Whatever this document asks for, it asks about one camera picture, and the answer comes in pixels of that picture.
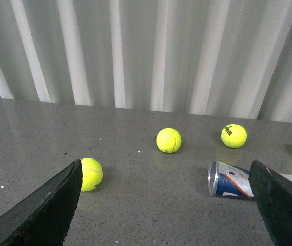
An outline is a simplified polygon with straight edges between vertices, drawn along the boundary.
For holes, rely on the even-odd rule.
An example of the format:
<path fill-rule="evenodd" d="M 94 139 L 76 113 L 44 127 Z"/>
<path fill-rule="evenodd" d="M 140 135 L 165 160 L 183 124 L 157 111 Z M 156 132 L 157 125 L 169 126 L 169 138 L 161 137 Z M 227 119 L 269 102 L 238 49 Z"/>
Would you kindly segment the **left gripper black top-view right finger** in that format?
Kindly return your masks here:
<path fill-rule="evenodd" d="M 255 160 L 249 182 L 274 245 L 292 245 L 292 181 Z"/>

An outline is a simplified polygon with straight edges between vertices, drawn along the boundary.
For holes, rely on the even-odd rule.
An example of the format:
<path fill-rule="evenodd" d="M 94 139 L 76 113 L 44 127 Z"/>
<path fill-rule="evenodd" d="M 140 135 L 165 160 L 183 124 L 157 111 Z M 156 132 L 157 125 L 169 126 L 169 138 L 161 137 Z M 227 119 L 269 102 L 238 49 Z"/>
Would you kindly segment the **left gripper black top-view left finger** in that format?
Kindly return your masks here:
<path fill-rule="evenodd" d="M 0 245 L 63 245 L 81 185 L 76 160 L 0 216 Z"/>

